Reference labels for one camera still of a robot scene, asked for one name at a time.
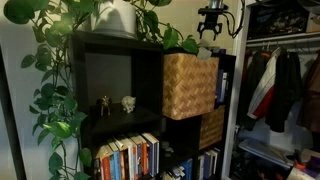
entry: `wicker basket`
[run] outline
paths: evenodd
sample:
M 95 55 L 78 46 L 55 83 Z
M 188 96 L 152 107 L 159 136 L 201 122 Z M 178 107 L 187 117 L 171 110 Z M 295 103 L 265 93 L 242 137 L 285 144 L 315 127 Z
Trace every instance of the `wicker basket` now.
M 219 58 L 164 56 L 163 115 L 181 120 L 213 111 Z
M 222 139 L 225 106 L 202 115 L 199 149 L 208 147 Z

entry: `clothing rack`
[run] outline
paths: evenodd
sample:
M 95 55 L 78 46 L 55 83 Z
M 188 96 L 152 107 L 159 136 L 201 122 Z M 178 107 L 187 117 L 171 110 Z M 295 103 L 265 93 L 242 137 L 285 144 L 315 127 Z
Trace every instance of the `clothing rack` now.
M 270 40 L 267 39 L 262 43 L 250 43 L 247 42 L 247 47 L 261 47 L 261 46 L 274 46 L 274 45 L 288 45 L 288 44 L 300 44 L 300 43 L 309 43 L 320 41 L 320 37 L 314 38 L 301 38 L 301 39 L 292 39 L 292 40 Z

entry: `pothos plant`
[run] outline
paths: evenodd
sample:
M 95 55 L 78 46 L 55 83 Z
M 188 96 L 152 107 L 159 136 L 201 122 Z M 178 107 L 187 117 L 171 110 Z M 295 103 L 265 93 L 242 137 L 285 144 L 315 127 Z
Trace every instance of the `pothos plant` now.
M 164 50 L 180 47 L 193 54 L 198 53 L 198 45 L 192 35 L 184 38 L 179 30 L 169 23 L 159 21 L 154 8 L 167 6 L 172 0 L 125 0 L 136 9 L 137 37 L 139 40 L 163 44 Z M 165 26 L 163 35 L 159 25 Z
M 38 116 L 32 132 L 40 131 L 38 144 L 52 137 L 51 180 L 89 178 L 77 167 L 79 160 L 90 166 L 92 156 L 88 148 L 80 147 L 80 125 L 86 114 L 78 110 L 74 97 L 68 49 L 72 34 L 101 2 L 103 0 L 8 0 L 4 6 L 4 15 L 11 22 L 32 22 L 39 43 L 35 54 L 23 58 L 21 68 L 34 66 L 43 72 L 41 87 L 34 91 L 34 102 L 29 109 Z M 72 167 L 66 159 L 65 141 L 69 138 L 78 142 L 76 163 Z

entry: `white pot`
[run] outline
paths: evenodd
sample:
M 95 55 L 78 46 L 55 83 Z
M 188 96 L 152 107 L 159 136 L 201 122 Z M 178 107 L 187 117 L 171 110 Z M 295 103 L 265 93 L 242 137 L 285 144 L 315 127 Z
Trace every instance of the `white pot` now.
M 99 15 L 91 16 L 94 32 L 111 36 L 136 38 L 135 8 L 123 0 L 108 0 L 99 5 Z

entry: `closet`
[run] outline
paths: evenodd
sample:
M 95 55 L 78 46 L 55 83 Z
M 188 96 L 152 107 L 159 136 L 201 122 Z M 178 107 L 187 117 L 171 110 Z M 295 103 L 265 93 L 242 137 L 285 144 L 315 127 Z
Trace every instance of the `closet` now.
M 285 121 L 285 129 L 283 133 L 271 131 L 270 126 L 266 125 L 264 119 L 257 121 L 252 131 L 243 130 L 241 128 L 239 129 L 239 126 L 237 125 L 238 106 L 241 106 L 242 103 L 239 101 L 242 72 L 244 68 L 248 67 L 252 59 L 249 58 L 248 64 L 245 63 L 245 54 L 247 50 L 251 50 L 254 54 L 261 49 L 273 51 L 278 47 L 282 47 L 288 52 L 297 53 L 299 56 L 302 82 L 304 83 L 307 72 L 314 60 L 317 58 L 317 51 L 320 49 L 320 32 L 297 33 L 248 40 L 250 14 L 252 12 L 252 7 L 256 5 L 257 3 L 255 0 L 246 0 L 244 17 L 245 23 L 242 31 L 239 33 L 234 43 L 233 54 L 237 56 L 237 60 L 230 104 L 230 114 L 228 119 L 222 178 L 230 177 L 232 174 L 230 172 L 231 161 L 233 150 L 236 147 L 240 147 L 241 149 L 250 152 L 250 148 L 247 148 L 247 145 L 254 144 L 253 142 L 257 141 L 262 142 L 265 145 L 270 145 L 271 148 L 279 148 L 283 150 L 283 154 L 291 154 L 295 149 L 302 150 L 304 148 L 310 148 L 313 145 L 311 132 L 306 128 L 296 125 L 297 116 L 300 111 L 301 100 L 296 101 L 293 104 L 288 118 Z M 287 163 L 282 163 L 281 161 L 272 159 L 272 157 L 268 156 L 266 153 L 257 152 L 258 150 L 251 151 L 250 153 L 260 156 L 262 159 L 270 161 L 271 163 L 278 164 L 285 169 L 290 168 L 292 165 L 292 162 L 290 161 Z

